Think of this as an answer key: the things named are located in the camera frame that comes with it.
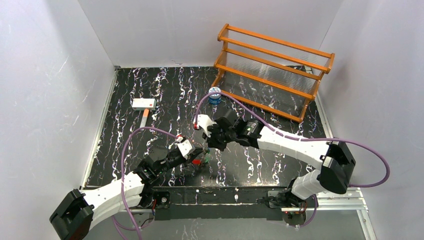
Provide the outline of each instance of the gray floor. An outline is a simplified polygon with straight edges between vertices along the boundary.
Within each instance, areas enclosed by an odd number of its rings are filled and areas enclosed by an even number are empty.
[[[148,214],[136,215],[143,222]],[[117,214],[118,221],[132,227],[126,213]],[[123,230],[129,240],[134,231]],[[319,210],[305,228],[295,230],[265,219],[179,219],[155,221],[142,230],[144,240],[364,240],[356,210]],[[85,240],[121,239],[112,220],[96,225]]]

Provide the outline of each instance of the white wall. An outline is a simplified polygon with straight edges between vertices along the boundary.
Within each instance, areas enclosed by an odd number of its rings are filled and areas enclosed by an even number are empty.
[[[0,1],[0,66],[1,239],[58,239],[114,67],[77,0]]]
[[[334,135],[379,150],[389,180],[363,189],[378,239],[422,239],[424,2],[346,0],[321,46],[334,66],[320,96]],[[376,157],[352,148],[352,182],[380,180]]]
[[[319,48],[342,0],[79,0],[114,65],[212,66],[225,23]]]

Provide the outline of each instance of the red object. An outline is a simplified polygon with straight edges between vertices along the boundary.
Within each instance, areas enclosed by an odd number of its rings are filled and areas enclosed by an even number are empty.
[[[200,159],[194,159],[191,163],[192,164],[196,164],[199,165],[202,161],[200,161]]]

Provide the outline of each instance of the black and white marble surface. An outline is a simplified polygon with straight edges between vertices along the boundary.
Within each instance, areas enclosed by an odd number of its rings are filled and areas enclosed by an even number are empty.
[[[86,186],[101,187],[121,178],[121,151],[129,134],[140,126],[142,111],[131,108],[133,98],[155,98],[157,108],[149,114],[146,126],[183,134],[201,145],[202,133],[193,129],[196,105],[209,90],[218,71],[213,67],[122,68],[118,70],[107,116]],[[249,114],[229,99],[213,107],[205,102],[200,112],[213,119],[217,108],[231,107],[239,116]],[[273,126],[307,138],[325,137],[315,102],[311,102],[304,121],[286,118],[248,106]],[[153,146],[170,146],[173,139],[152,131],[137,134],[126,152],[125,172],[137,167]],[[176,167],[164,172],[161,186],[287,186],[292,178],[312,168],[299,160],[268,150],[242,147],[234,142],[221,152],[211,150],[211,160],[202,169]]]

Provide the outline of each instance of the black marble table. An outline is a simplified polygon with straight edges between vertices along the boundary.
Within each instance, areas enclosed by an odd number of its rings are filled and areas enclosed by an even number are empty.
[[[87,187],[101,187],[121,178],[121,151],[129,134],[140,126],[142,111],[131,108],[133,98],[157,99],[156,111],[151,112],[146,126],[174,135],[183,134],[201,145],[202,132],[193,129],[196,105],[209,90],[218,71],[213,67],[122,68],[118,70],[103,130]],[[250,114],[229,99],[222,97],[218,106],[207,102],[200,113],[213,119],[218,108],[231,107],[239,116]],[[272,125],[307,138],[325,137],[315,102],[307,108],[304,121],[297,123],[286,118],[248,106]],[[154,146],[169,146],[173,139],[151,131],[136,135],[126,152],[126,170],[132,171]],[[290,180],[311,171],[311,166],[299,160],[268,150],[242,147],[229,143],[223,152],[212,149],[206,167],[176,167],[164,172],[160,186],[287,186]]]

